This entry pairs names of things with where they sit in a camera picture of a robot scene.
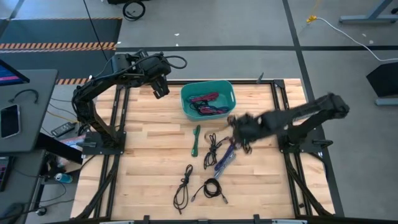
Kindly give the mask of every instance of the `wooden tabletop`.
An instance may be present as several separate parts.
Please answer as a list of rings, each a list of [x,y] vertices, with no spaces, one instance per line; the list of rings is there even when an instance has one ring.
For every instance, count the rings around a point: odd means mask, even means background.
[[[285,79],[285,85],[290,107],[306,102],[299,79]],[[205,180],[214,176],[213,167],[203,168],[210,146],[203,135],[209,129],[226,124],[225,119],[189,121],[181,109],[181,87],[169,86],[170,94],[159,100],[149,86],[131,89],[126,150],[120,160],[112,220],[142,220],[144,215],[150,215],[152,220],[250,219],[254,214],[261,218],[293,218],[285,162],[275,136],[253,144],[251,155],[236,151],[236,159],[219,179],[229,204],[225,204],[221,196],[206,198],[201,190],[182,215],[173,207],[173,197],[188,164],[193,165],[188,185],[190,197]],[[274,110],[270,85],[234,85],[234,92],[237,105],[232,114]],[[98,114],[107,122],[114,93],[115,88],[110,88],[96,103]],[[192,157],[192,131],[198,124],[201,125],[198,157]],[[217,139],[230,134],[231,130],[227,129],[217,134]],[[217,150],[219,160],[227,147],[223,145]],[[333,213],[323,164],[308,154],[302,154],[301,158],[308,188]],[[103,156],[96,156],[82,170],[71,217],[77,216],[97,191],[102,161]],[[105,209],[106,203],[103,203],[102,214]]]

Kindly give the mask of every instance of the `smartphone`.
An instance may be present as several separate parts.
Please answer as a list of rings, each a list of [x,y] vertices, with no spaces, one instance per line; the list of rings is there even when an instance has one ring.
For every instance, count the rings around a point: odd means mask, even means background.
[[[21,132],[19,105],[3,108],[0,113],[1,137],[9,138],[19,134]]]

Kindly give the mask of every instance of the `plastic bin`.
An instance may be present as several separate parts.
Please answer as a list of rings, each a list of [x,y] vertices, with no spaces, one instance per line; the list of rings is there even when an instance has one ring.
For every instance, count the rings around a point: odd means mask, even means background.
[[[214,92],[218,92],[219,96],[215,101],[210,101],[209,105],[216,107],[227,106],[230,108],[229,112],[225,114],[202,116],[196,110],[191,109],[190,102],[187,100],[190,96],[200,96]],[[181,104],[182,109],[189,120],[203,121],[207,119],[218,119],[227,117],[230,112],[235,108],[236,100],[234,89],[229,81],[215,80],[184,85],[181,89]]]

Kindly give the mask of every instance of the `computer monitor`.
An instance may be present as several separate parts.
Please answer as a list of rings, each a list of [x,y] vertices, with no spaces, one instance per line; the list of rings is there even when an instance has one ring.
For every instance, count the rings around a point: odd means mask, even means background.
[[[0,59],[0,86],[29,83],[29,79]]]

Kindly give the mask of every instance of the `concrete floor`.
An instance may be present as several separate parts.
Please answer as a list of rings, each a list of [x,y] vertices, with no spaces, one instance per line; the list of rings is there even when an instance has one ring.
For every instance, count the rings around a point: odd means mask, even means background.
[[[92,17],[121,17],[121,6],[100,0],[86,0]],[[379,0],[322,1],[317,16],[372,45],[398,45],[398,24],[339,24],[342,15],[365,14]],[[280,0],[153,0],[144,2],[145,16],[136,22],[123,21],[118,47],[175,47],[217,45],[293,46]],[[305,20],[315,0],[289,0],[301,46],[354,45],[322,21]],[[11,13],[12,5],[1,7],[0,16]],[[387,14],[398,6],[393,1]],[[25,0],[17,18],[87,17],[81,0]],[[188,60],[184,70],[170,78],[302,78],[294,51],[220,50],[165,52]],[[380,58],[398,57],[398,51],[376,51]],[[366,75],[381,64],[367,51],[303,52],[315,97],[331,91],[341,95],[351,111],[344,120],[323,125],[327,139],[334,141],[330,156],[338,190],[347,217],[398,220],[398,108],[377,107]],[[54,97],[69,99],[74,86],[56,86]],[[70,110],[68,103],[54,103]],[[46,116],[44,128],[62,124]],[[57,185],[46,187],[43,200],[62,193]],[[73,198],[75,189],[60,200]],[[72,203],[52,207],[44,217],[29,215],[28,223],[66,220]]]

